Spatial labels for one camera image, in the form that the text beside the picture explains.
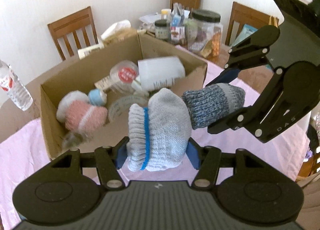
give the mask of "gray sock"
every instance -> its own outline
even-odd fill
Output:
[[[190,112],[193,129],[205,128],[244,106],[245,91],[230,84],[214,84],[186,91],[182,99]]]

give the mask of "black lid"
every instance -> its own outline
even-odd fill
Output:
[[[167,26],[167,20],[157,20],[155,21],[155,26],[157,27],[166,27]]]
[[[221,15],[219,13],[208,10],[193,10],[192,17],[199,21],[208,23],[219,23]]]

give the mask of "glass jar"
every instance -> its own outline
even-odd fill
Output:
[[[212,56],[219,56],[223,29],[220,14],[208,10],[194,10],[192,18],[188,20],[188,50],[200,55],[210,43]]]
[[[155,32],[156,38],[162,40],[168,40],[170,34],[170,26],[167,20],[157,20],[155,21]]]

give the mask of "table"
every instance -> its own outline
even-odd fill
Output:
[[[223,68],[229,58],[228,49],[229,47],[222,45],[219,57],[209,57],[208,60]],[[33,97],[33,104],[27,111],[20,110],[11,100],[7,100],[2,105],[0,108],[0,143],[28,122],[40,117],[40,84],[76,61],[79,61],[79,58],[69,58],[27,84],[26,87]],[[259,93],[263,91],[271,77],[272,71],[264,66],[244,70],[239,74],[241,80]]]

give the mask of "water bottle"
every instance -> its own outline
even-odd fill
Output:
[[[33,102],[29,91],[21,83],[10,65],[0,60],[0,88],[2,88],[14,104],[21,110],[27,110]]]

